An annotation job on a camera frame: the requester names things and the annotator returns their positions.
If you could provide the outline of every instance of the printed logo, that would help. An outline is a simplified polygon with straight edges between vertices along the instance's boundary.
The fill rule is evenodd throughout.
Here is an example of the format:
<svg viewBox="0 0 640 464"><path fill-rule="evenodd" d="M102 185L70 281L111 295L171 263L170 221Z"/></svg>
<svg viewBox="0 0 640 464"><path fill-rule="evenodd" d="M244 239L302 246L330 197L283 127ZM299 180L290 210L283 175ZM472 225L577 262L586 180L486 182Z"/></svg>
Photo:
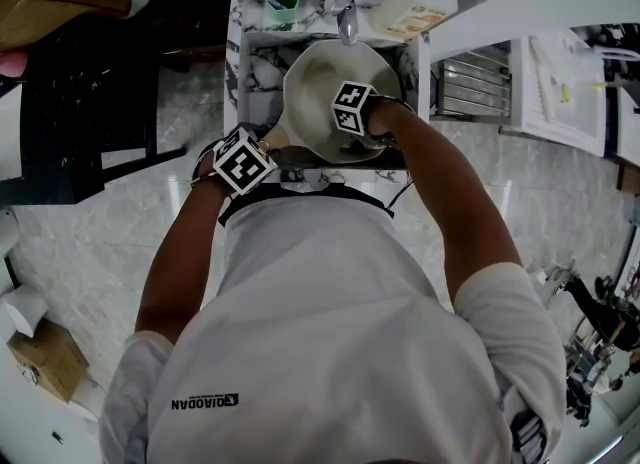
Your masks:
<svg viewBox="0 0 640 464"><path fill-rule="evenodd" d="M342 110L335 109L336 115L338 116L338 126L342 128L346 128L347 130L357 130L358 129L358 121L356 120L356 116L349 112L343 112Z"/></svg>
<svg viewBox="0 0 640 464"><path fill-rule="evenodd" d="M222 158L222 155L229 151L238 142L240 142L240 130L236 130L225 139L224 144L216 153L216 160L220 160L220 158Z"/></svg>
<svg viewBox="0 0 640 464"><path fill-rule="evenodd" d="M335 104L350 108L358 108L360 106L360 101L364 98L366 93L366 86L345 83L336 97Z"/></svg>
<svg viewBox="0 0 640 464"><path fill-rule="evenodd" d="M266 169L265 164L246 149L248 146L249 143L245 143L242 147L236 149L236 151L220 165L222 172L224 172L233 183L238 185L241 190L247 188L251 182Z"/></svg>
<svg viewBox="0 0 640 464"><path fill-rule="evenodd" d="M171 409L186 410L234 407L238 405L239 401L240 395L238 393L225 393L224 395L190 396L187 400L171 400Z"/></svg>

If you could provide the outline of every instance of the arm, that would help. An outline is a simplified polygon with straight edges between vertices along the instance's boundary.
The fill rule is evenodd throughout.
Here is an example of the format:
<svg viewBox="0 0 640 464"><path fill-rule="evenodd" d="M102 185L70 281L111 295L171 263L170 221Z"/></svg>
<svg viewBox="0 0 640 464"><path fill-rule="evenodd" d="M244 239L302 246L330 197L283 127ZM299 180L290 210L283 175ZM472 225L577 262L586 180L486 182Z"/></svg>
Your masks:
<svg viewBox="0 0 640 464"><path fill-rule="evenodd" d="M149 399L162 376L171 349L172 345L165 338L151 332L137 332L125 342L98 425L103 464L137 462L135 459L127 460L125 454L133 450L135 455L140 447L146 447Z"/></svg>
<svg viewBox="0 0 640 464"><path fill-rule="evenodd" d="M393 134L442 231L451 301L487 350L507 422L523 407L536 413L548 455L566 410L564 351L500 213L462 153L408 109L381 102L369 130Z"/></svg>
<svg viewBox="0 0 640 464"><path fill-rule="evenodd" d="M520 264L500 212L467 159L444 136L392 101L376 106L369 131L395 137L418 194L442 231L451 302L475 272L495 263Z"/></svg>
<svg viewBox="0 0 640 464"><path fill-rule="evenodd" d="M199 174L212 169L205 158ZM197 184L151 264L136 332L154 331L171 343L200 310L209 276L213 233L229 189L220 179Z"/></svg>

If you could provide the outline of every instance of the white t-shirt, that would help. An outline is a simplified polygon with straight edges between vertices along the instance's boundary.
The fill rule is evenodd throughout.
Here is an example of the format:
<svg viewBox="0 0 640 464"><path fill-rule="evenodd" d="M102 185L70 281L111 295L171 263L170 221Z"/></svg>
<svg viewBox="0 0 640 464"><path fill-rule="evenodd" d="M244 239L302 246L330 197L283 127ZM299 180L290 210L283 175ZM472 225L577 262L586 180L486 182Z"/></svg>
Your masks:
<svg viewBox="0 0 640 464"><path fill-rule="evenodd" d="M604 365L604 361L598 361L589 371L589 375L587 375L587 383L593 384L591 390L597 395L604 395L611 391L611 377L607 372L600 373Z"/></svg>
<svg viewBox="0 0 640 464"><path fill-rule="evenodd" d="M141 426L151 464L506 463L516 397L545 456L558 443L564 353L521 267L474 274L452 314L384 211L317 196L242 209L225 245L219 294L175 348L128 342L101 420L109 464Z"/></svg>

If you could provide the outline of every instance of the faucet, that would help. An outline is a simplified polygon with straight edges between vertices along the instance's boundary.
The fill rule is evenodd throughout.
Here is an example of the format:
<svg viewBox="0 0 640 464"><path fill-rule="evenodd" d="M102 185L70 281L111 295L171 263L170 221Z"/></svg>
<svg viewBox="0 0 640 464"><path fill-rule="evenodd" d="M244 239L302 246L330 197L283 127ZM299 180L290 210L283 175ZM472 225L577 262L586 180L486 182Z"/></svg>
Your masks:
<svg viewBox="0 0 640 464"><path fill-rule="evenodd" d="M358 42L358 13L355 0L324 0L324 10L338 18L338 33L342 44Z"/></svg>

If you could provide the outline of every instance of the marble countertop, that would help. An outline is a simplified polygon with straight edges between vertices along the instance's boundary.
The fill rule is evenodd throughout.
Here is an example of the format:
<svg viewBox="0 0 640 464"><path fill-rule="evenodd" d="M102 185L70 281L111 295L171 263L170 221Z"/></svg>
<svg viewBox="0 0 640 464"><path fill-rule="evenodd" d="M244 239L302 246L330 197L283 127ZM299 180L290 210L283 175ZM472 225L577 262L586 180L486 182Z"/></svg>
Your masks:
<svg viewBox="0 0 640 464"><path fill-rule="evenodd" d="M382 36L370 24L383 0L356 0L359 40L374 48L398 72L405 100L425 120L429 117L430 51L428 37L410 41ZM301 0L295 23L279 23L262 0L231 0L225 60L224 130L247 124L258 137L277 123L283 106L283 79L297 57L321 39L337 39L336 18L324 0ZM406 183L407 173L393 150L381 155L376 169L361 164L327 167L282 166L267 181Z"/></svg>

